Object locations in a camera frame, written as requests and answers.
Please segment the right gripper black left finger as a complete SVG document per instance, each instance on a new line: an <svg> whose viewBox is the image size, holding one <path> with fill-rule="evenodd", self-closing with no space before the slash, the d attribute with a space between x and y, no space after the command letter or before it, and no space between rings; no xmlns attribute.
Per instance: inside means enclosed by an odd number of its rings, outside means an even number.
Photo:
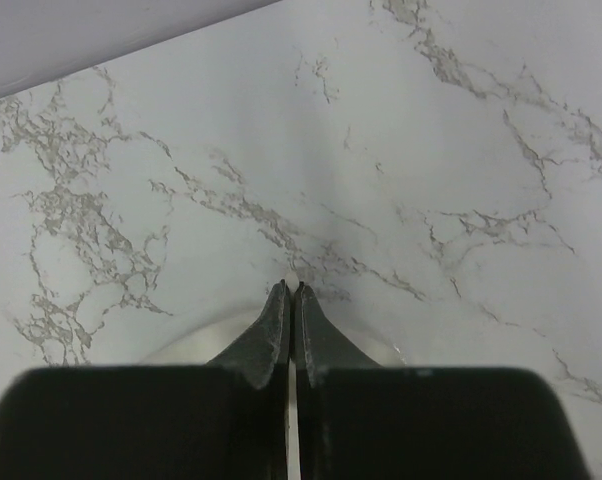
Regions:
<svg viewBox="0 0 602 480"><path fill-rule="evenodd" d="M196 365L48 367L0 397L0 479L284 479L289 293Z"/></svg>

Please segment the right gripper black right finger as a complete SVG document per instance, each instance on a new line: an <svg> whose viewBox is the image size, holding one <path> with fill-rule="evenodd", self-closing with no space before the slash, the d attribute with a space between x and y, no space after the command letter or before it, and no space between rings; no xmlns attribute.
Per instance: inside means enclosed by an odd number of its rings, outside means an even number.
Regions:
<svg viewBox="0 0 602 480"><path fill-rule="evenodd" d="M586 479L562 405L508 367L384 367L301 286L292 320L305 479Z"/></svg>

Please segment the cream white t shirt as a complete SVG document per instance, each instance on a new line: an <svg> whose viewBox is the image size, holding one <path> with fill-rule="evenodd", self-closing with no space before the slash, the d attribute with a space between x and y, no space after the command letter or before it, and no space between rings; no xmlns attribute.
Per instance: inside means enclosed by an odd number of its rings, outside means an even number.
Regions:
<svg viewBox="0 0 602 480"><path fill-rule="evenodd" d="M274 401L275 459L266 479L299 479L300 440L297 420L295 352L298 291L303 288L290 271L273 288L261 312L247 310L185 334L143 360L151 365L209 364L234 368L248 382L269 391Z"/></svg>

